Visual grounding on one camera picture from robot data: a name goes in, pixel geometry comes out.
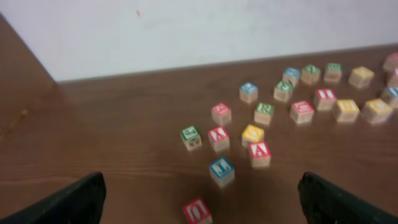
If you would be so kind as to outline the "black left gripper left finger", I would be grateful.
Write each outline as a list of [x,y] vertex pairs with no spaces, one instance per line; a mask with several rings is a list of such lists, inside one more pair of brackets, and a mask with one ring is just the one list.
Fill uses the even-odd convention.
[[41,201],[1,219],[2,224],[99,224],[106,185],[101,172],[91,173]]

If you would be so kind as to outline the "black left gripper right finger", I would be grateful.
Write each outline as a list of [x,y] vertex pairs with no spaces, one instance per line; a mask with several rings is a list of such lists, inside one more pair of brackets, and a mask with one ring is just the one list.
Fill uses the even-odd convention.
[[397,224],[397,217],[367,203],[313,172],[298,183],[308,224]]

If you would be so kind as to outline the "yellow C block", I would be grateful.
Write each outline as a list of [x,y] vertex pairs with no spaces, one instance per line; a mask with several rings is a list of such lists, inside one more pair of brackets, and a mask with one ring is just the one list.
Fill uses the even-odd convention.
[[361,116],[370,124],[383,123],[389,119],[393,109],[380,98],[366,101]]

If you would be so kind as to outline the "green R block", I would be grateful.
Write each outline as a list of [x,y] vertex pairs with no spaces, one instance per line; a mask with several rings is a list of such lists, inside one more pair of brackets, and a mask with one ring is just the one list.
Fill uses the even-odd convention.
[[254,110],[254,121],[256,123],[270,125],[274,115],[274,105],[259,103]]

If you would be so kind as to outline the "blue L block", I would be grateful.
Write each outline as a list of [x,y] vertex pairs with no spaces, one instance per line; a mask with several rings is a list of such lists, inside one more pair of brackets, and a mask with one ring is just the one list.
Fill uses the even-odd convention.
[[398,108],[398,89],[397,87],[387,87],[381,94],[381,99],[386,102],[390,107]]

